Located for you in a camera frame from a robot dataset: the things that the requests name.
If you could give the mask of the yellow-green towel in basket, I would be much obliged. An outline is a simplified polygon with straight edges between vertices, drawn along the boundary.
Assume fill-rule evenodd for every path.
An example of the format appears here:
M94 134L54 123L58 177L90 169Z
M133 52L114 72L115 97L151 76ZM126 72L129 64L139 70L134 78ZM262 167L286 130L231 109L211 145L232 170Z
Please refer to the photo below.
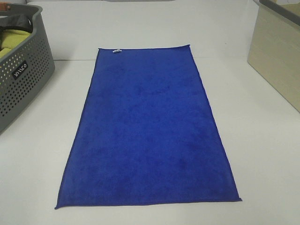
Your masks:
M4 57L30 35L23 30L4 30L0 36L0 57Z

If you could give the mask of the grey perforated laundry basket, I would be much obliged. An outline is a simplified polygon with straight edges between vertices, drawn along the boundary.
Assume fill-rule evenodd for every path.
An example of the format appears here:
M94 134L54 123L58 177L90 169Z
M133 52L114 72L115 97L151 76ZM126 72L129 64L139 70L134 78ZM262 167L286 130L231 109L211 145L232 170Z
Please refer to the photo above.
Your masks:
M25 14L33 31L0 60L0 131L4 132L30 105L53 75L55 65L42 8L5 3L1 16Z

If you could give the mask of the beige storage box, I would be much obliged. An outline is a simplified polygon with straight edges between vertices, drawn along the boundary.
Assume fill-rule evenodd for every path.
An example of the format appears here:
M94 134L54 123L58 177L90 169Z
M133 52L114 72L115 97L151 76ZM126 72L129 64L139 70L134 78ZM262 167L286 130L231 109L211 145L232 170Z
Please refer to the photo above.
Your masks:
M300 109L300 2L261 0L247 61Z

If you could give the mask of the blue microfibre towel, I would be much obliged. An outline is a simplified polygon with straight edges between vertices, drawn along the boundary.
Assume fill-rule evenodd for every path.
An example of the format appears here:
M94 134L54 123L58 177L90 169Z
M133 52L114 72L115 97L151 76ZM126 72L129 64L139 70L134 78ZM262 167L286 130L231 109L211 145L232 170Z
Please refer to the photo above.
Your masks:
M239 201L190 46L99 49L56 208Z

